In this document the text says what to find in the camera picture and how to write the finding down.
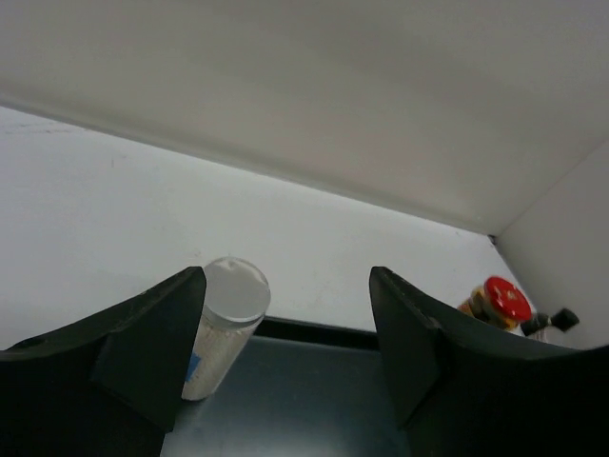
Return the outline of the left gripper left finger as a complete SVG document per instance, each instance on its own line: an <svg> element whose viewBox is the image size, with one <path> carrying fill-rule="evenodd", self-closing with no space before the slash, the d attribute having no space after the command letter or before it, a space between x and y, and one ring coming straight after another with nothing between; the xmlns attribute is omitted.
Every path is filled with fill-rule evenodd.
<svg viewBox="0 0 609 457"><path fill-rule="evenodd" d="M174 428L206 277L186 268L1 353L4 456L157 456Z"/></svg>

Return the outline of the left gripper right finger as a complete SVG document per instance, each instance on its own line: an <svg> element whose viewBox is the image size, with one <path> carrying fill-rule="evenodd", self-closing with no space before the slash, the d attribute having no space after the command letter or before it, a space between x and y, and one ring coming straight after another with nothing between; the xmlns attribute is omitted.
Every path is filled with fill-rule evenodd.
<svg viewBox="0 0 609 457"><path fill-rule="evenodd" d="M414 456L604 456L608 350L493 328L374 267L369 293L398 427Z"/></svg>

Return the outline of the silver lid salt jar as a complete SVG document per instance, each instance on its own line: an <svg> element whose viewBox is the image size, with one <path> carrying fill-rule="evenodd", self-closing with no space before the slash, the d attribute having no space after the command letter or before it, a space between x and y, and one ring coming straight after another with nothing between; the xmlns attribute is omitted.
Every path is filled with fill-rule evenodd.
<svg viewBox="0 0 609 457"><path fill-rule="evenodd" d="M271 302L265 275L244 259L216 259L204 274L204 306L182 390L193 402L217 390Z"/></svg>

